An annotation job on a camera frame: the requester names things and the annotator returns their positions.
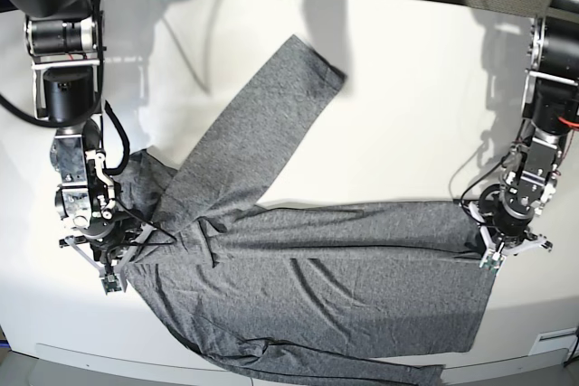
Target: white table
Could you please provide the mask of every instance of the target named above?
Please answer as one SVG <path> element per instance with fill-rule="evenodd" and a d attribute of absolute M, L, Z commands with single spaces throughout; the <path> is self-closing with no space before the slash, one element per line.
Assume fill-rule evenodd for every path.
<path fill-rule="evenodd" d="M 105 10 L 105 96 L 133 151 L 149 147 L 170 165 L 293 33 L 347 73 L 261 203 L 450 199 L 518 127 L 526 18 L 413 0 L 107 0 Z M 22 20 L 0 15 L 0 92 L 32 111 Z M 94 270 L 58 248 L 51 141 L 51 131 L 0 110 L 0 324 L 14 350 L 37 355 L 45 344 L 215 369 L 173 339 L 132 288 L 105 297 Z M 112 162 L 120 147 L 110 125 L 107 142 Z M 555 199 L 534 222 L 555 249 L 508 259 L 472 351 L 395 360 L 514 358 L 538 333 L 577 325 L 579 146 L 562 169 Z"/>

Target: gray long-sleeve shirt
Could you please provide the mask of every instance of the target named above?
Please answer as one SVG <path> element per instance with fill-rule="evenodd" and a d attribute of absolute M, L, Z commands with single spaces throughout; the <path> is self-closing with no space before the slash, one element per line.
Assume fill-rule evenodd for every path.
<path fill-rule="evenodd" d="M 176 339 L 230 371 L 312 385 L 437 384 L 440 366 L 368 358 L 472 346 L 493 277 L 464 254 L 477 229 L 458 207 L 254 205 L 343 79 L 293 37 L 177 173 L 134 155 L 123 199 L 178 242 L 144 248 L 128 279 Z"/>

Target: white tabletop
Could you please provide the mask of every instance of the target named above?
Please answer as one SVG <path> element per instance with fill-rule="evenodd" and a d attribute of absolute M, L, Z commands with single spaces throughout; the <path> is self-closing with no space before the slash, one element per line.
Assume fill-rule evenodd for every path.
<path fill-rule="evenodd" d="M 526 18 L 413 0 L 104 5 L 104 95 L 132 150 L 148 147 L 173 166 L 293 33 L 348 75 L 261 203 L 450 199 L 517 131 Z M 0 92 L 32 111 L 23 18 L 0 14 Z M 110 128 L 107 136 L 114 164 L 119 141 Z M 105 297 L 95 271 L 58 248 L 51 141 L 51 131 L 0 110 L 0 324 L 14 350 L 36 355 L 46 344 L 214 369 L 173 339 L 132 288 Z M 576 326 L 579 147 L 562 169 L 555 199 L 534 222 L 555 249 L 508 259 L 473 350 L 396 360 L 462 366 L 514 358 L 539 332 Z"/>

